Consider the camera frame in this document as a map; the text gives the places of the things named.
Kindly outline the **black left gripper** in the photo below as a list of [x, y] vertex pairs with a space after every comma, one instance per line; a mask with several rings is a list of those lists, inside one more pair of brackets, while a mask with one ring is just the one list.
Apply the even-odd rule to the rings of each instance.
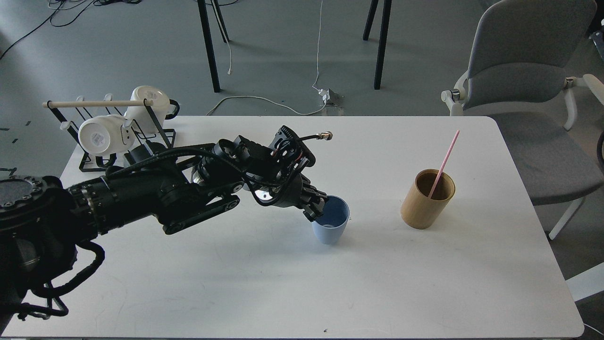
[[325, 192], [318, 190], [300, 171], [279, 179], [248, 175], [248, 189], [261, 206], [296, 207], [313, 222], [323, 216], [328, 202]]

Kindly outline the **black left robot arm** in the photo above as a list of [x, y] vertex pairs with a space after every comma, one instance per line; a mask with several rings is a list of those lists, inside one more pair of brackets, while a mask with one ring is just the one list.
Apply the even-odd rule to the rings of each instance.
[[13, 315], [68, 314], [60, 297], [104, 261], [99, 235], [154, 216], [172, 235], [234, 209], [240, 189], [261, 206], [296, 207], [309, 221], [329, 201], [302, 170], [316, 159], [304, 138], [276, 137], [263, 146], [234, 141], [167, 149], [145, 144], [128, 167], [64, 188], [54, 176], [1, 177], [1, 327]]

